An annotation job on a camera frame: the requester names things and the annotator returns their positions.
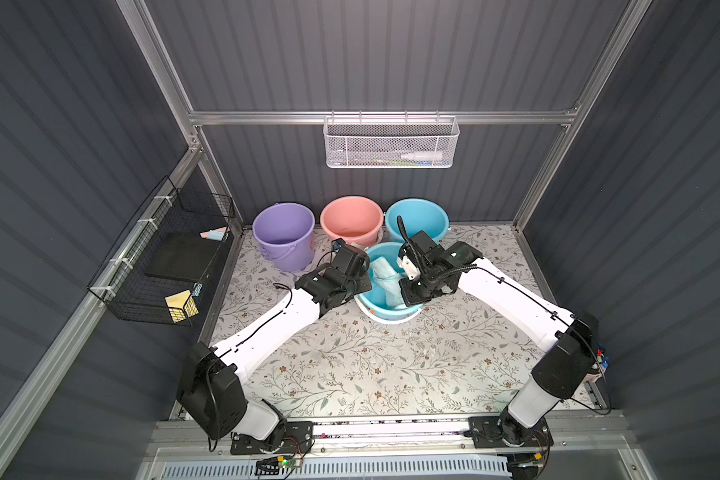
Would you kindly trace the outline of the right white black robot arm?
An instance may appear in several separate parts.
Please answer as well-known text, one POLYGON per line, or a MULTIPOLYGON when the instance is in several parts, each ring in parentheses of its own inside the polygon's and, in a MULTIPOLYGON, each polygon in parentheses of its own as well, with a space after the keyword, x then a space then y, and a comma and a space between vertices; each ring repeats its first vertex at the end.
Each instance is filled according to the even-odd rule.
POLYGON ((406 305, 463 292, 501 314, 543 352, 496 421, 494 429, 506 444, 522 445, 545 415, 572 398, 589 376, 604 374, 595 317, 576 315, 545 300, 465 242, 445 249, 424 231, 410 236, 402 217, 396 223, 403 239, 398 264, 405 272, 399 285, 406 305))

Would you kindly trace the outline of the mint green microfiber cloth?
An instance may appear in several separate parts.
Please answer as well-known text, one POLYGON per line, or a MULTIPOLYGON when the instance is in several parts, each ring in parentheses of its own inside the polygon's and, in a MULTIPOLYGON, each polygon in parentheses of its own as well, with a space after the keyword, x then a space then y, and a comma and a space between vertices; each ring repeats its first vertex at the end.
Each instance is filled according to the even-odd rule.
POLYGON ((400 280, 403 275, 397 272, 385 257, 378 257, 370 263, 373 280, 385 294, 388 309, 400 310, 406 308, 402 295, 400 280))

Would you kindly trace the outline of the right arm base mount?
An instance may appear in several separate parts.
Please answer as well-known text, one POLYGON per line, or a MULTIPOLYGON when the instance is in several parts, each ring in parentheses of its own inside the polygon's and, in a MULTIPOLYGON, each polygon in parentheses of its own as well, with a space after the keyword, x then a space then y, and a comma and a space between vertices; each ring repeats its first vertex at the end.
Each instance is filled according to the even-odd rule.
POLYGON ((509 417, 473 416, 468 418, 468 428, 463 435, 470 438, 476 448, 546 449, 554 445, 545 418, 539 420, 532 428, 527 428, 509 417))

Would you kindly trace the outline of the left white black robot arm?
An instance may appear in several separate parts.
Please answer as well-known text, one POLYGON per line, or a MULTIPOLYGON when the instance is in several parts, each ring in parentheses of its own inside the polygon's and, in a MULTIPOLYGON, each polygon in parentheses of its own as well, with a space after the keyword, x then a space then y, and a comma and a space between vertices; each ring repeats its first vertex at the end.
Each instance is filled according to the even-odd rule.
POLYGON ((246 435, 280 446, 285 416, 267 401, 249 400, 248 378, 273 352, 329 311, 371 290, 368 254, 342 239, 332 243, 332 259, 301 276, 286 296, 238 333, 212 345, 193 345, 182 363, 177 391, 181 407, 202 428, 209 447, 227 435, 246 435))

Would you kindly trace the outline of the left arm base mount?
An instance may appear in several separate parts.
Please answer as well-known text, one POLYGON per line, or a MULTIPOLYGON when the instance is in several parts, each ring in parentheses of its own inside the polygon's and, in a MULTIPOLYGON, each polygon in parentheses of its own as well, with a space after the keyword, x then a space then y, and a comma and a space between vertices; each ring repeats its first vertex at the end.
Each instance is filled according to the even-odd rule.
POLYGON ((264 440, 234 433, 230 454, 233 456, 302 454, 313 440, 313 429, 314 423, 311 421, 287 421, 278 425, 264 440))

